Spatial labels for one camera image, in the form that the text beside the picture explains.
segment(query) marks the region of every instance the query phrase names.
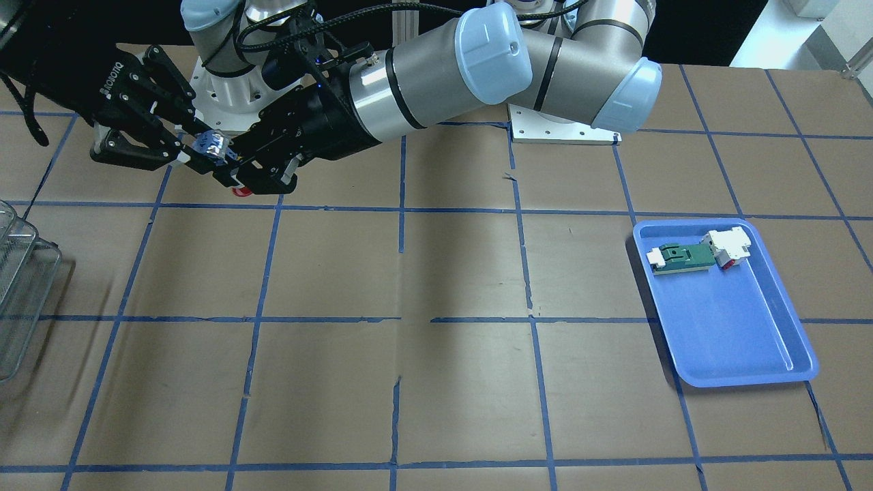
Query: green connector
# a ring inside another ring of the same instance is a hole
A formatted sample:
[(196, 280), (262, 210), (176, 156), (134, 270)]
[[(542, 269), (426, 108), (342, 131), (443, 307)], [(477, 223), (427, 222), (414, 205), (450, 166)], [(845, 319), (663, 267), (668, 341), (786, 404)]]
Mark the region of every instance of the green connector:
[(709, 269), (715, 256), (708, 245), (664, 244), (646, 254), (655, 274), (685, 273)]

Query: transparent bin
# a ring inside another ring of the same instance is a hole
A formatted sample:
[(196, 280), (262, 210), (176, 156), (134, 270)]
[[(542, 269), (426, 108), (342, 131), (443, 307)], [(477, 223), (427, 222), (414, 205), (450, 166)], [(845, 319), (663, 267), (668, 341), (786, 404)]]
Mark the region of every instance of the transparent bin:
[(21, 364), (60, 258), (56, 245), (0, 201), (0, 384)]

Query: robotic arm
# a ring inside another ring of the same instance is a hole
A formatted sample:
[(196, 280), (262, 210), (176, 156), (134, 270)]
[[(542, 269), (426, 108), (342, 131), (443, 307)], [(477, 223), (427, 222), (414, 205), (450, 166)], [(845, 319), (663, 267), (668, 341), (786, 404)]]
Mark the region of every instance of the robotic arm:
[[(409, 9), (460, 17), (385, 52), (329, 31)], [(193, 86), (160, 46), (139, 57), (117, 50), (100, 13), (96, 0), (0, 3), (0, 75), (38, 142), (47, 144), (35, 93), (95, 127), (98, 162), (154, 170), (178, 160), (257, 194), (292, 192), (294, 172), (313, 158), (336, 160), (507, 98), (634, 131), (661, 80), (660, 66), (640, 59), (652, 0), (513, 0), (463, 13), (391, 3), (327, 21), (314, 0), (183, 0), (203, 60)], [(164, 121), (196, 135), (194, 145)]]

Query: black background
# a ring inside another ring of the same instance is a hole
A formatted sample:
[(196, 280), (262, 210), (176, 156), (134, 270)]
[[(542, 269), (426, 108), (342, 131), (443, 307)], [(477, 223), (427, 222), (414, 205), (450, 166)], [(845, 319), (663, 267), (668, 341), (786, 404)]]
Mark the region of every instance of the black background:
[[(387, 0), (325, 1), (319, 12), (325, 18)], [(482, 0), (430, 0), (458, 10), (481, 6)], [(135, 44), (190, 45), (182, 26), (179, 0), (107, 2), (107, 14), (117, 19), (118, 42)], [(659, 0), (655, 23), (646, 40), (643, 55), (659, 63), (728, 66), (752, 29), (766, 0)], [(448, 17), (423, 12), (421, 32), (429, 31)], [(333, 30), (347, 45), (370, 41), (377, 49), (391, 44), (391, 15), (376, 14)]]

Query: metal post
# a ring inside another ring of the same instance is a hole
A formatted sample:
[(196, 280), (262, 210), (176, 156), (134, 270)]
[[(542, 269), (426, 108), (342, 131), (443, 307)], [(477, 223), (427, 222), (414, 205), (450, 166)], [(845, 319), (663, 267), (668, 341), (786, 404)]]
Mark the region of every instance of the metal post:
[(846, 68), (840, 72), (846, 80), (854, 80), (858, 78), (858, 74), (873, 61), (873, 38), (867, 41), (855, 56), (846, 62)]

